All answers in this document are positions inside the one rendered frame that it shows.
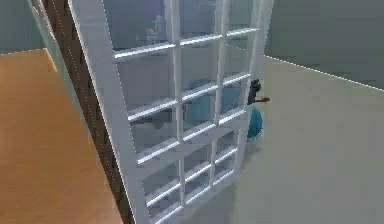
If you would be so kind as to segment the teal round object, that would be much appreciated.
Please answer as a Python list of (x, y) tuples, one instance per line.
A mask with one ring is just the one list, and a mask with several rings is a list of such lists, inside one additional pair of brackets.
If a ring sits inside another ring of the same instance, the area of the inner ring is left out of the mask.
[[(235, 109), (240, 102), (241, 87), (239, 83), (224, 87), (221, 98), (221, 113), (224, 114)], [(210, 114), (210, 96), (201, 96), (187, 102), (183, 106), (184, 117), (189, 123), (203, 122), (208, 120)], [(262, 114), (257, 108), (252, 109), (247, 139), (257, 139), (263, 129)]]

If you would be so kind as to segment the white glazed room door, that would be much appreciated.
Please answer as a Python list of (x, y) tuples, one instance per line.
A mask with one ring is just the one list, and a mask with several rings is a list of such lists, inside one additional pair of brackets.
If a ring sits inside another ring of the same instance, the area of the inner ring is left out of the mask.
[[(69, 1), (134, 224), (180, 224), (238, 179), (273, 4)], [(201, 96), (208, 120), (189, 123), (183, 106)]]

